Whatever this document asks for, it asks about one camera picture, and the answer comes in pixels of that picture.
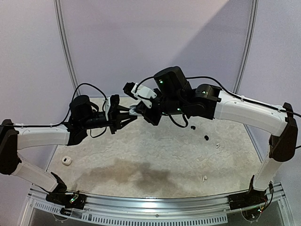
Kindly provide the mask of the white oval charging case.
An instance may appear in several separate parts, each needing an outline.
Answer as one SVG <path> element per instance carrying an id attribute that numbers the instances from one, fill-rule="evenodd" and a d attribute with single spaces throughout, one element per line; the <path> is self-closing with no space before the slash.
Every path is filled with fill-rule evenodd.
<path id="1" fill-rule="evenodd" d="M 136 112 L 136 106 L 134 105 L 134 106 L 131 106 L 130 108 L 129 108 L 129 114 L 130 115 L 138 115 L 138 113 Z"/>

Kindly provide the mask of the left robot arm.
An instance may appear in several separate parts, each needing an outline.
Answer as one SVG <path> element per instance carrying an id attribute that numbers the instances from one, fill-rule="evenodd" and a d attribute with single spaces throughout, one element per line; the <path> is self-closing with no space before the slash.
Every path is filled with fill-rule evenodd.
<path id="1" fill-rule="evenodd" d="M 47 145 L 78 145 L 87 137 L 87 130 L 109 128 L 112 134 L 137 119 L 133 108 L 119 105 L 119 95 L 104 102 L 104 110 L 90 101 L 87 95 L 77 96 L 69 105 L 71 115 L 67 122 L 55 125 L 33 126 L 13 124 L 6 119 L 0 126 L 0 172 L 27 180 L 47 192 L 46 201 L 67 209 L 84 209 L 87 196 L 67 190 L 66 184 L 53 172 L 46 172 L 30 164 L 17 153 L 28 147 Z"/>

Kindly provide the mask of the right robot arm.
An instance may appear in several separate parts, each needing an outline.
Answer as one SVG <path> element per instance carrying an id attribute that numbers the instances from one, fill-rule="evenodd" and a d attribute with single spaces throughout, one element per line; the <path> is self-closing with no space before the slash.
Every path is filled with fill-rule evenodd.
<path id="1" fill-rule="evenodd" d="M 280 166 L 294 157 L 297 148 L 297 113 L 289 103 L 270 105 L 234 94 L 218 81 L 214 85 L 201 84 L 192 88 L 178 66 L 166 68 L 153 76 L 156 89 L 142 83 L 131 88 L 140 102 L 135 111 L 150 124 L 157 126 L 162 116 L 181 115 L 228 120 L 253 126 L 270 133 L 269 153 L 258 172 L 252 176 L 246 192 L 228 197 L 231 210 L 263 203 L 268 207 L 272 193 L 272 179 Z"/>

